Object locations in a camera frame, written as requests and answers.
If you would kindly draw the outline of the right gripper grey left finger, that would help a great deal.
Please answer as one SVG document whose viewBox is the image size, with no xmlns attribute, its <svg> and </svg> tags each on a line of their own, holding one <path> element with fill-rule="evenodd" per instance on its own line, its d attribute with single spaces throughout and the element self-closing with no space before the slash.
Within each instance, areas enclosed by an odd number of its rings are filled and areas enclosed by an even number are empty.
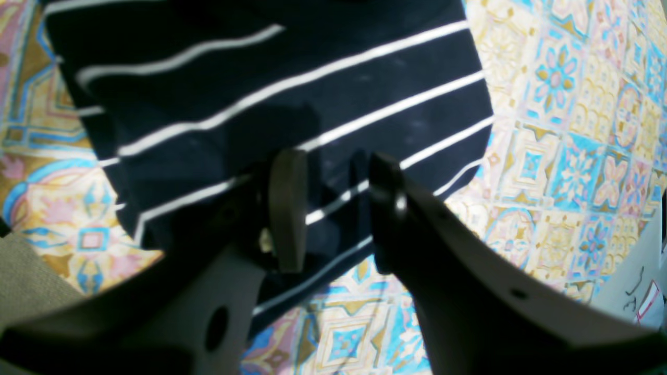
<svg viewBox="0 0 667 375">
<path fill-rule="evenodd" d="M 2 374 L 233 374 L 265 276 L 303 271 L 307 155 L 284 149 L 175 216 L 164 259 L 2 335 Z"/>
</svg>

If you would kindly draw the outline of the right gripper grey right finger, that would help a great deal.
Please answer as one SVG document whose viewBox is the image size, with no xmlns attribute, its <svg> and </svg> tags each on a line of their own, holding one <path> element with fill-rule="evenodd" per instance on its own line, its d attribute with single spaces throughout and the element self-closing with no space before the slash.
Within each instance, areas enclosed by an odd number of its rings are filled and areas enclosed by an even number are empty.
<svg viewBox="0 0 667 375">
<path fill-rule="evenodd" d="M 378 271 L 410 292 L 434 374 L 653 374 L 665 334 L 577 303 L 495 254 L 398 162 L 373 154 Z"/>
</svg>

